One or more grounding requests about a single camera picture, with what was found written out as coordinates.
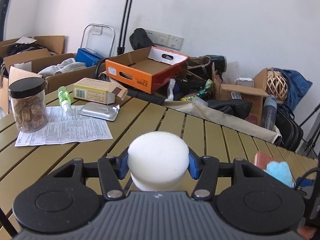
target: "rattan ball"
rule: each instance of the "rattan ball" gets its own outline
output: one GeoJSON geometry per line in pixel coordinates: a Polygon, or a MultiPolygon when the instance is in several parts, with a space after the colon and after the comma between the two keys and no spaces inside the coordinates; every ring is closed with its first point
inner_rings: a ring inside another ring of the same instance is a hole
{"type": "Polygon", "coordinates": [[[288,84],[281,72],[268,69],[267,93],[273,94],[280,102],[284,102],[288,96],[288,84]]]}

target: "black lid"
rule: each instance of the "black lid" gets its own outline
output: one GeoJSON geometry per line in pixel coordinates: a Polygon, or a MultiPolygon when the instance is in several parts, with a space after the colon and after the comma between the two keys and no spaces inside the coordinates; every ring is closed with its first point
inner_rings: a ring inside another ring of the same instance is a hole
{"type": "Polygon", "coordinates": [[[28,98],[44,90],[44,79],[28,77],[17,80],[9,86],[9,95],[12,98],[28,98]]]}

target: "wooden table surface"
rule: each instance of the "wooden table surface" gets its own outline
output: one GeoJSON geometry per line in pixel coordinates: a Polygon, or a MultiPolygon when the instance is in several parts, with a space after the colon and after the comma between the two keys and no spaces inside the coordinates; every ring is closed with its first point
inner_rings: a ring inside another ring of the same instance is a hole
{"type": "MultiPolygon", "coordinates": [[[[72,85],[67,88],[74,105],[87,103],[73,99],[72,85]]],[[[57,91],[46,95],[47,106],[58,106],[57,98],[57,91]]],[[[251,162],[260,150],[278,161],[286,161],[294,179],[317,165],[316,160],[163,106],[129,96],[124,101],[117,98],[116,103],[121,105],[121,109],[117,119],[108,122],[113,136],[110,140],[14,147],[19,132],[13,115],[9,114],[0,119],[0,207],[17,230],[20,229],[12,214],[12,203],[21,191],[73,158],[80,157],[84,162],[96,162],[107,154],[119,156],[135,138],[151,131],[174,133],[183,138],[199,156],[214,156],[221,162],[232,162],[235,158],[244,158],[251,162]]],[[[129,179],[130,172],[120,181],[121,185],[129,190],[137,190],[135,185],[127,185],[129,179]]],[[[190,195],[196,182],[187,172],[178,190],[185,190],[190,195]]],[[[230,185],[230,178],[219,178],[216,194],[230,185]]],[[[88,179],[87,186],[101,194],[99,179],[88,179]]],[[[10,239],[4,228],[0,229],[0,239],[10,239]]]]}

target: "blue plush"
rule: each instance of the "blue plush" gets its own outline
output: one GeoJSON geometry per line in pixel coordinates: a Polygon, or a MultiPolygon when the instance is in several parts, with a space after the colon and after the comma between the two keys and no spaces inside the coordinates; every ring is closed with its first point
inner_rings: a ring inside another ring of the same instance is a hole
{"type": "Polygon", "coordinates": [[[270,162],[264,171],[288,187],[293,187],[290,168],[286,162],[270,162]]]}

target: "glass jar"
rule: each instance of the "glass jar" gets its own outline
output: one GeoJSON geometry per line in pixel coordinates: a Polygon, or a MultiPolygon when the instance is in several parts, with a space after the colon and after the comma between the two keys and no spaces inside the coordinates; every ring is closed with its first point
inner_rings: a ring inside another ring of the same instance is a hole
{"type": "Polygon", "coordinates": [[[19,131],[35,132],[46,126],[44,79],[28,77],[9,86],[11,107],[19,131]]]}

